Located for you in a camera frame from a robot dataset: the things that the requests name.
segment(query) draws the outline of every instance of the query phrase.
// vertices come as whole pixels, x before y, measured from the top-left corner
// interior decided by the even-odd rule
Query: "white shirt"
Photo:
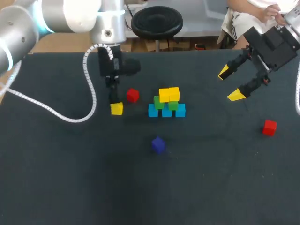
[[[248,0],[251,4],[259,8],[266,8],[270,5],[278,4],[281,13],[290,12],[298,3],[299,0]]]

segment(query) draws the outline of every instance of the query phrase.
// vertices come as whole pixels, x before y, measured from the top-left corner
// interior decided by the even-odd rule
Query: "person's hand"
[[[278,13],[275,16],[275,20],[278,23],[278,25],[280,25],[280,26],[285,26],[286,25],[285,19],[283,18],[283,16],[280,13]]]
[[[265,10],[262,10],[259,15],[258,19],[262,23],[266,23],[268,20],[272,19],[273,16],[277,16],[280,11],[278,4],[270,5]]]

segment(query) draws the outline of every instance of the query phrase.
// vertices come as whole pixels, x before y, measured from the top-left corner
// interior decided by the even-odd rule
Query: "red cube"
[[[131,88],[131,89],[129,89],[129,91],[127,91],[128,102],[135,103],[135,102],[137,102],[139,97],[140,97],[140,93],[138,90]]]
[[[277,123],[275,121],[266,120],[263,128],[263,134],[273,136],[275,134]]]

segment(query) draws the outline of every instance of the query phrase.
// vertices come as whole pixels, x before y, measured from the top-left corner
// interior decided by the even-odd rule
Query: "stacked blocks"
[[[160,103],[159,96],[154,96],[153,98],[155,109],[163,109],[165,107],[164,103]]]
[[[262,133],[264,135],[273,136],[277,128],[277,123],[275,121],[266,120]]]
[[[121,116],[123,114],[123,103],[111,104],[111,114]]]
[[[178,102],[169,102],[169,110],[176,111],[178,110]]]
[[[162,110],[163,117],[172,117],[172,111],[175,111],[176,117],[185,117],[186,107],[185,104],[179,104],[179,99],[179,88],[159,89],[159,96],[153,98],[154,104],[149,104],[149,117],[158,117],[158,110]]]
[[[158,154],[162,153],[165,150],[165,142],[160,137],[155,138],[151,144],[152,149]]]
[[[170,102],[179,102],[180,92],[179,88],[169,88]]]
[[[140,93],[138,90],[135,90],[133,88],[129,89],[129,91],[127,91],[127,100],[130,103],[135,103],[137,102],[137,100],[140,97]]]
[[[148,106],[148,116],[149,117],[158,117],[158,110],[155,109],[154,104],[149,104],[149,106]]]
[[[172,117],[172,111],[169,110],[167,104],[163,108],[163,117]]]
[[[175,115],[176,115],[176,117],[185,117],[186,116],[186,105],[179,104],[178,110],[176,110]]]
[[[170,101],[170,90],[168,88],[159,89],[159,102],[169,102]]]

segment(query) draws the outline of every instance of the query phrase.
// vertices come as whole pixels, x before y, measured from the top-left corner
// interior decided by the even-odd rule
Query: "person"
[[[222,29],[236,40],[234,49],[248,45],[243,34],[251,27],[265,33],[273,26],[284,26],[284,14],[291,11],[299,0],[227,0],[228,13]]]

